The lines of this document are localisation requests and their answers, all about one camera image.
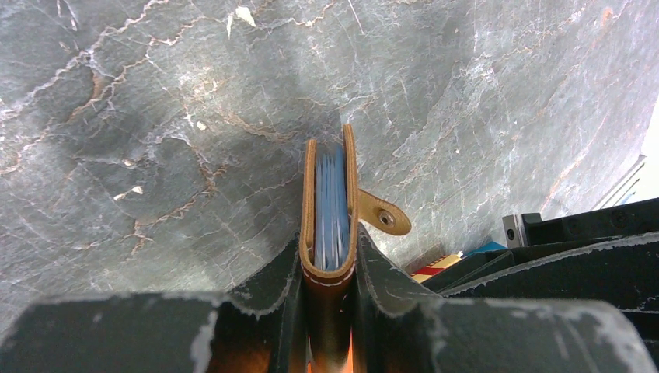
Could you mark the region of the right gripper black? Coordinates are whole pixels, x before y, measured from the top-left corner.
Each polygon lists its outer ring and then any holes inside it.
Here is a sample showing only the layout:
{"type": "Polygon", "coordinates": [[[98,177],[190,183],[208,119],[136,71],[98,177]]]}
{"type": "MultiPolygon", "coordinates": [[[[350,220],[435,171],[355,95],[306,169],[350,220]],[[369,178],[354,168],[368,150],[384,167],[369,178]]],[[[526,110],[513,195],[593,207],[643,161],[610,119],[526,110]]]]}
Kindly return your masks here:
{"type": "Polygon", "coordinates": [[[657,198],[546,221],[539,213],[512,214],[502,222],[509,248],[532,247],[467,256],[424,286],[448,297],[594,299],[658,310],[657,198]],[[626,237],[601,240],[614,236],[626,237]],[[589,239],[597,240],[575,242],[589,239]]]}

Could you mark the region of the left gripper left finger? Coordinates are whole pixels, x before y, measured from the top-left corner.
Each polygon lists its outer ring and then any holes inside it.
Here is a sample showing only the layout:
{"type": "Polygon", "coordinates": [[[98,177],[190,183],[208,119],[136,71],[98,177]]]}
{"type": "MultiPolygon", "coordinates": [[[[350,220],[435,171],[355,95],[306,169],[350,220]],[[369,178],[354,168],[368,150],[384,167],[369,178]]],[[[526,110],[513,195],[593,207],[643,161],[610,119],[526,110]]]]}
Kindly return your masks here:
{"type": "Polygon", "coordinates": [[[14,322],[3,372],[303,372],[298,240],[230,291],[57,295],[14,322]]]}

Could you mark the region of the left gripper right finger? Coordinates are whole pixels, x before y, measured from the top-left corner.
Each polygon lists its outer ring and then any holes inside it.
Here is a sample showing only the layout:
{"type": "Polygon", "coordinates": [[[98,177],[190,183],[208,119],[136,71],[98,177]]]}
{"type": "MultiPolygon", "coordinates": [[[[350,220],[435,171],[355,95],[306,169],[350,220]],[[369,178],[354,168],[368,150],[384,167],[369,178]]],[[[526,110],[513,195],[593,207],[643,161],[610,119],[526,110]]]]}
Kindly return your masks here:
{"type": "Polygon", "coordinates": [[[654,372],[657,311],[439,295],[357,241],[356,372],[654,372]]]}

